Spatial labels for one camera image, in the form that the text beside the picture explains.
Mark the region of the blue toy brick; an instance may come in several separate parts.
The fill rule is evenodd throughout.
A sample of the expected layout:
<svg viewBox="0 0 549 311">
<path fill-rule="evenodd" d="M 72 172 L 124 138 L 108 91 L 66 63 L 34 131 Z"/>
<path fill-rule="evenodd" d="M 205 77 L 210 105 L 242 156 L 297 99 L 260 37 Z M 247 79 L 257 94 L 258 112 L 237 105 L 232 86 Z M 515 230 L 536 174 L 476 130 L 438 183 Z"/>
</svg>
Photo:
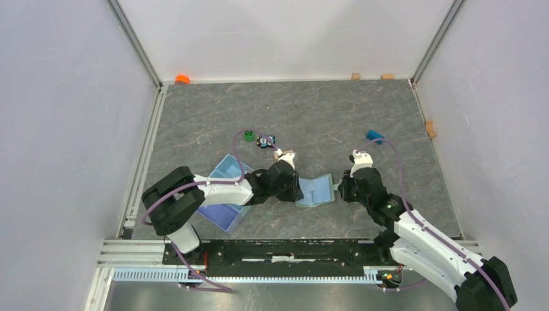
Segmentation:
<svg viewBox="0 0 549 311">
<path fill-rule="evenodd" d="M 381 145 L 383 141 L 385 140 L 385 137 L 381 135 L 378 132 L 375 132 L 373 130 L 369 130 L 366 133 L 366 139 L 369 141 L 374 141 L 374 143 Z"/>
</svg>

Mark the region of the black blue owl toy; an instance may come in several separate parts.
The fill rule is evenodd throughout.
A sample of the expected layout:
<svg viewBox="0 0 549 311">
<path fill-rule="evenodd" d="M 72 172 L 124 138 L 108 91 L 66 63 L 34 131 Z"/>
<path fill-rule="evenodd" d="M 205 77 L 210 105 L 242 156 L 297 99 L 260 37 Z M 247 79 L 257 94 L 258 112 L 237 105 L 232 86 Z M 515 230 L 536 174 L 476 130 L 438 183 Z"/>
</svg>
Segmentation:
<svg viewBox="0 0 549 311">
<path fill-rule="evenodd" d="M 256 145 L 260 148 L 274 148 L 274 143 L 276 141 L 275 135 L 268 135 L 268 136 L 257 136 L 256 137 Z"/>
</svg>

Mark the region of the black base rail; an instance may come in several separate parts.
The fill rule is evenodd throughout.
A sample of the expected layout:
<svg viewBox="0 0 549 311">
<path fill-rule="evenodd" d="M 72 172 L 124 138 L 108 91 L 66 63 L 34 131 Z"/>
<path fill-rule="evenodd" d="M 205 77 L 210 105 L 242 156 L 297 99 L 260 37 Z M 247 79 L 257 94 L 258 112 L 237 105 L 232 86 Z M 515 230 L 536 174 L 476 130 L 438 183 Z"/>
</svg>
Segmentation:
<svg viewBox="0 0 549 311">
<path fill-rule="evenodd" d="M 399 264 L 371 240 L 205 240 L 185 255 L 209 277 L 359 277 L 363 269 Z"/>
</svg>

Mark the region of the curved wooden piece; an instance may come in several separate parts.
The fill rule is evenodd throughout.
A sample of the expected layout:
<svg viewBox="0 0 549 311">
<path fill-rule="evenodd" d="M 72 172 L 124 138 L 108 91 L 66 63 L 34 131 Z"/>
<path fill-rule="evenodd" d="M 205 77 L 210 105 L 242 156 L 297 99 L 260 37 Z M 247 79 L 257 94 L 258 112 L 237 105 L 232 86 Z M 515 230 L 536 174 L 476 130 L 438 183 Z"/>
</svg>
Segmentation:
<svg viewBox="0 0 549 311">
<path fill-rule="evenodd" d="M 429 139 L 434 139 L 437 133 L 434 130 L 434 123 L 432 120 L 425 121 L 425 130 Z"/>
</svg>

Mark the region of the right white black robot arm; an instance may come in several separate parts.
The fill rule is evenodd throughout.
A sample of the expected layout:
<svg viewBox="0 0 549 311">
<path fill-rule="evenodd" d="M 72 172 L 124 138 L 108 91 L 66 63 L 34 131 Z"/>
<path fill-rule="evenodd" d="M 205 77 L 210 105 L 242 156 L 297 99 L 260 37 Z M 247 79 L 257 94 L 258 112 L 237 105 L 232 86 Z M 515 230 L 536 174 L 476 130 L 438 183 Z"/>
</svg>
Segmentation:
<svg viewBox="0 0 549 311">
<path fill-rule="evenodd" d="M 374 240 L 378 262 L 412 268 L 447 294 L 458 310 L 509 310 L 517 304 L 502 260 L 485 259 L 443 234 L 410 203 L 389 193 L 377 169 L 345 170 L 338 191 L 385 228 Z"/>
</svg>

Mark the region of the aluminium frame rail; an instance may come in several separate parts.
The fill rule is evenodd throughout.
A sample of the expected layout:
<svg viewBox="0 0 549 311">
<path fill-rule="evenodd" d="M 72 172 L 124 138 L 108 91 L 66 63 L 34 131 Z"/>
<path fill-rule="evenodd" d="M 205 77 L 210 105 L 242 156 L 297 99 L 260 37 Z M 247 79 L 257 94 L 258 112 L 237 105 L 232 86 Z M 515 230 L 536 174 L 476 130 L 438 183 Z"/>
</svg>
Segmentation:
<svg viewBox="0 0 549 311">
<path fill-rule="evenodd" d="M 328 276 L 328 277 L 208 277 L 207 279 L 220 283 L 263 283 L 263 284 L 374 284 L 383 282 L 383 277 L 377 270 L 364 269 L 358 276 Z M 203 282 L 197 275 L 186 268 L 115 268 L 113 281 L 127 282 L 179 282 L 199 284 Z"/>
</svg>

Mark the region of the blue three-compartment organizer tray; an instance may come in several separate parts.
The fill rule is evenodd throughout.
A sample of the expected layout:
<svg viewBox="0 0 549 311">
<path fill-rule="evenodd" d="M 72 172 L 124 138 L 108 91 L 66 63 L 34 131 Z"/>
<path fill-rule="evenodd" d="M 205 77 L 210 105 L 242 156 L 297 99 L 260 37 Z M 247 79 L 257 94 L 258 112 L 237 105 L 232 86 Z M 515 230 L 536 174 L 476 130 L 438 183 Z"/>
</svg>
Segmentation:
<svg viewBox="0 0 549 311">
<path fill-rule="evenodd" d="M 236 179 L 241 176 L 241 169 L 236 158 L 227 154 L 209 174 L 214 179 Z M 232 202 L 216 201 L 215 204 L 201 206 L 197 213 L 231 235 L 236 230 L 250 207 Z"/>
</svg>

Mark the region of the orange round cap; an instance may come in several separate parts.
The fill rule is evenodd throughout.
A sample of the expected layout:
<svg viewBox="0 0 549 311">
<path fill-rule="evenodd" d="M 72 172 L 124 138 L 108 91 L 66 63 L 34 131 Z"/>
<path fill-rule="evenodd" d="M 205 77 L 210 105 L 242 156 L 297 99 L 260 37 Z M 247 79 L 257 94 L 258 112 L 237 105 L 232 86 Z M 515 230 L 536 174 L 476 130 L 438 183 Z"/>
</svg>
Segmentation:
<svg viewBox="0 0 549 311">
<path fill-rule="evenodd" d="M 174 80 L 174 84 L 180 85 L 180 84 L 189 84 L 190 79 L 186 75 L 177 75 Z"/>
</svg>

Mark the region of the green toy cube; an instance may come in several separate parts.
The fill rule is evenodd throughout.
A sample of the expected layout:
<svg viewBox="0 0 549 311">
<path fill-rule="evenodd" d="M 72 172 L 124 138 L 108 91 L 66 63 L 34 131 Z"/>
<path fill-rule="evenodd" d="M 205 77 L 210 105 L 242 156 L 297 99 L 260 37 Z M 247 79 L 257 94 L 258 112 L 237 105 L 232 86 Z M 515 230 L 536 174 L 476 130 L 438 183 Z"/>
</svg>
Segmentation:
<svg viewBox="0 0 549 311">
<path fill-rule="evenodd" d="M 245 130 L 243 133 L 243 138 L 246 142 L 253 142 L 256 139 L 254 132 L 251 130 Z"/>
</svg>

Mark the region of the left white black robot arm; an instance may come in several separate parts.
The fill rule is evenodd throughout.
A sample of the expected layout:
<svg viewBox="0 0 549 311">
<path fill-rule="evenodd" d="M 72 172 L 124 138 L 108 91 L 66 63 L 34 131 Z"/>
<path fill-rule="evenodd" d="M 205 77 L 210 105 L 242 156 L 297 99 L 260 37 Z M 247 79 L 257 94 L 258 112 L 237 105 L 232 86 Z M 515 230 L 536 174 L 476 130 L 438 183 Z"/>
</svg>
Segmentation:
<svg viewBox="0 0 549 311">
<path fill-rule="evenodd" d="M 200 207 L 252 206 L 269 198 L 296 202 L 303 197 L 297 171 L 284 160 L 238 178 L 204 177 L 178 167 L 142 194 L 142 223 L 152 226 L 156 235 L 167 237 L 186 263 L 195 264 L 203 257 L 203 246 L 188 221 Z"/>
</svg>

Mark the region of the green card holder wallet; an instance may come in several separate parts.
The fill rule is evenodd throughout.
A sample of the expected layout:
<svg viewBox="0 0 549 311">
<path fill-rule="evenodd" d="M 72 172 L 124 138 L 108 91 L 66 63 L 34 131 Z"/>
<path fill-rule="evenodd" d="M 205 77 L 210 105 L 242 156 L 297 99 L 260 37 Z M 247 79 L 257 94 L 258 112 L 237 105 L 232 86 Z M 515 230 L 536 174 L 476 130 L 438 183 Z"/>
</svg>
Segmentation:
<svg viewBox="0 0 549 311">
<path fill-rule="evenodd" d="M 334 183 L 331 174 L 315 179 L 299 178 L 303 198 L 296 201 L 297 207 L 318 207 L 335 201 Z"/>
</svg>

